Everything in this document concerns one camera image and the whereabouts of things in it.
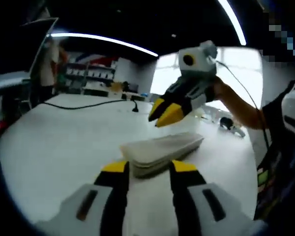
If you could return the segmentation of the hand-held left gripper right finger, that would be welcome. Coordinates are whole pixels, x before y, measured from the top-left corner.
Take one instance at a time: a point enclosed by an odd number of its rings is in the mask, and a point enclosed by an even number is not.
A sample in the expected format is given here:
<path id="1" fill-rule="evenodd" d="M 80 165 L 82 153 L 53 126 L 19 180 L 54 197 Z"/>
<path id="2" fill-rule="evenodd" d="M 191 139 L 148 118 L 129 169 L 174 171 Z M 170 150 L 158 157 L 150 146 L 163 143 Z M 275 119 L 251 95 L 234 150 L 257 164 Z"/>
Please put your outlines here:
<path id="1" fill-rule="evenodd" d="M 206 183 L 193 164 L 169 165 L 173 205 L 180 236 L 263 236 L 268 225 L 250 219 L 240 203 L 214 183 Z"/>

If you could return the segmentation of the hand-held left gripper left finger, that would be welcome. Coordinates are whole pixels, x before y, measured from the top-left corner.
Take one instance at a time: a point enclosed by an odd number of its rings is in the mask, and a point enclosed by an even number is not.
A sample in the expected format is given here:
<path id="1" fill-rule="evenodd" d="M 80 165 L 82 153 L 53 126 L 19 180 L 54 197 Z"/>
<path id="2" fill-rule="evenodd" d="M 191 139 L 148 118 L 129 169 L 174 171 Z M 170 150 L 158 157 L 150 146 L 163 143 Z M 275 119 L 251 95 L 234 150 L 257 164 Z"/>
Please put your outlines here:
<path id="1" fill-rule="evenodd" d="M 129 162 L 105 166 L 60 205 L 58 213 L 36 227 L 46 236 L 120 236 L 127 207 Z"/>

